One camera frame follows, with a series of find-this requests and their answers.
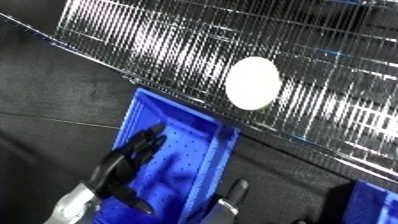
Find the perforated blue tray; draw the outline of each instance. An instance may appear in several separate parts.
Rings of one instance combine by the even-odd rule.
[[[165,122],[168,139],[131,183],[154,207],[154,216],[109,199],[97,213],[101,224],[199,223],[238,137],[222,122],[146,91],[137,90],[114,148],[136,132]]]
[[[398,223],[398,194],[365,181],[357,181],[343,224],[376,223]]]

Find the ping pong ball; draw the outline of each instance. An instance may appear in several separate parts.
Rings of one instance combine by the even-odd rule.
[[[229,100],[243,110],[259,110],[277,96],[282,82],[270,60],[248,57],[232,66],[225,81]]]

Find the blue tray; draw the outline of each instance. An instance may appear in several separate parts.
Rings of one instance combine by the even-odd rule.
[[[398,194],[357,181],[343,224],[397,224]]]
[[[238,137],[236,128],[159,95],[138,89],[114,148],[136,132],[165,122],[168,139],[131,183],[156,214],[146,215],[114,198],[97,224],[196,224],[204,216]]]

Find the blue container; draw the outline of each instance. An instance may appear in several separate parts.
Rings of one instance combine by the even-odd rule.
[[[231,150],[236,128],[159,95],[138,89],[114,148],[143,129],[166,123],[167,141],[130,184],[155,209],[154,216],[114,198],[97,213],[97,224],[195,224],[205,215]]]
[[[343,223],[397,224],[398,194],[364,181],[357,181]]]

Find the robotic arm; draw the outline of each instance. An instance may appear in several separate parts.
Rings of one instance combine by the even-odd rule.
[[[154,214],[152,206],[137,197],[128,184],[137,176],[141,166],[147,164],[166,141],[160,135],[164,124],[158,124],[132,136],[120,148],[110,152],[94,170],[87,182],[81,182],[58,201],[45,224],[90,223],[101,202],[111,196],[131,208]]]

